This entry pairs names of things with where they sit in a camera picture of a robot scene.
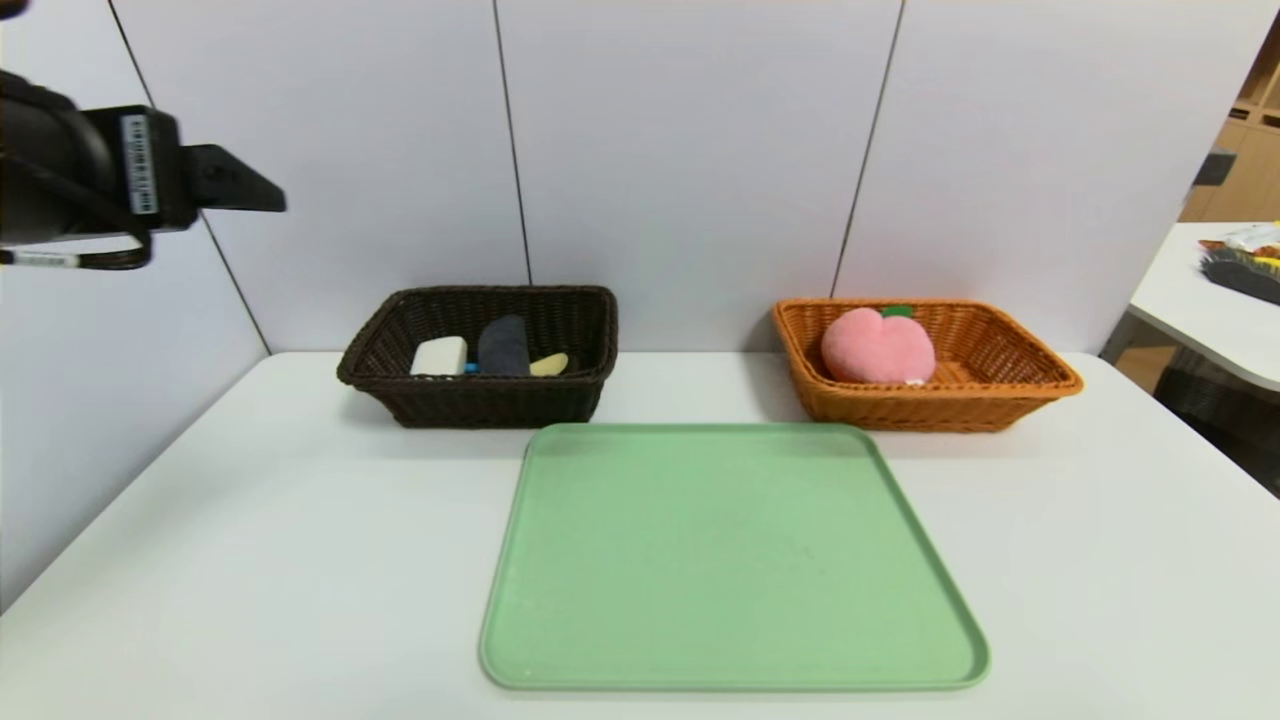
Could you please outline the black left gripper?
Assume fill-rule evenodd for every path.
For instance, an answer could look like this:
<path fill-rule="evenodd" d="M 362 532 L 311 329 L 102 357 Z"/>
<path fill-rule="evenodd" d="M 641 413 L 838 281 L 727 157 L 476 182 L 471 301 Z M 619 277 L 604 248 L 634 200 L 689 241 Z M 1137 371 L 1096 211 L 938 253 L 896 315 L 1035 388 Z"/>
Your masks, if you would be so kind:
<path fill-rule="evenodd" d="M 81 110 L 4 72 L 3 243 L 122 234 L 118 222 L 68 197 L 67 187 L 148 231 L 183 231 L 192 205 L 287 211 L 285 192 L 230 151 L 180 147 L 177 122 L 165 113 L 143 105 Z"/>

